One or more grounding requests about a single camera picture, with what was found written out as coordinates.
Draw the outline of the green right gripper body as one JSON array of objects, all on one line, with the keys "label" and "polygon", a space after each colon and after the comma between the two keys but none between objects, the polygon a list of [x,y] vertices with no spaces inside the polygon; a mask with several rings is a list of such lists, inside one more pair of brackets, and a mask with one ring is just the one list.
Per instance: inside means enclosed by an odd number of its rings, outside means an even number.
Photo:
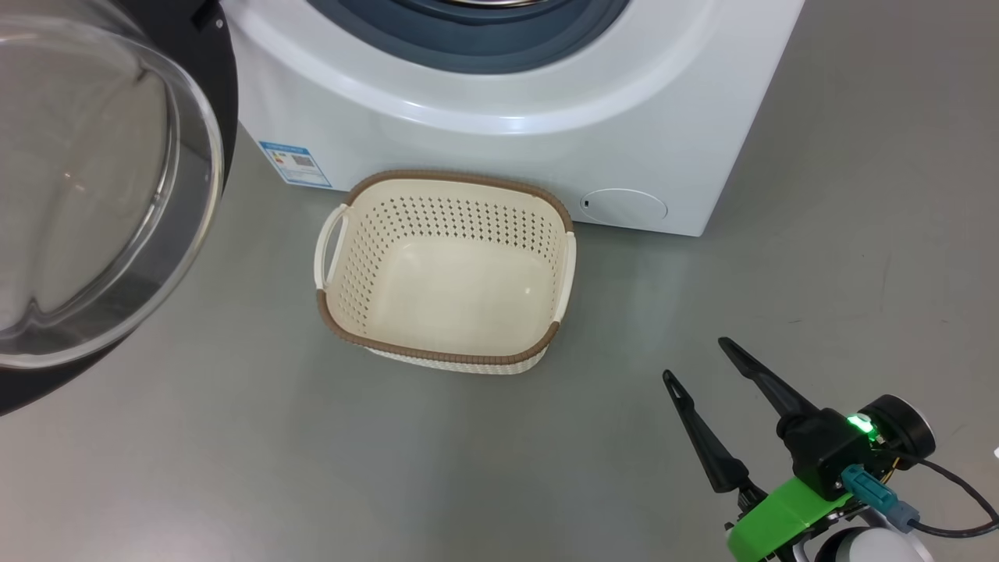
[{"label": "green right gripper body", "polygon": [[727,533],[728,551],[736,561],[799,561],[795,547],[851,498],[845,493],[825,500],[798,478],[771,493],[752,483],[742,486],[740,517]]}]

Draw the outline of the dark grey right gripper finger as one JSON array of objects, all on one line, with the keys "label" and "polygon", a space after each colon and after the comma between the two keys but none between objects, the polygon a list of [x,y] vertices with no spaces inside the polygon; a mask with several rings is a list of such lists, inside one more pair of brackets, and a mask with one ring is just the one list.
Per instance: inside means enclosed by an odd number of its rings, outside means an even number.
[{"label": "dark grey right gripper finger", "polygon": [[778,413],[778,426],[791,426],[819,413],[817,406],[802,396],[729,337],[718,338],[724,355],[743,377],[752,380]]},{"label": "dark grey right gripper finger", "polygon": [[670,370],[663,371],[663,383],[697,459],[715,493],[729,493],[752,487],[745,463],[735,458],[696,412],[695,400]]}]

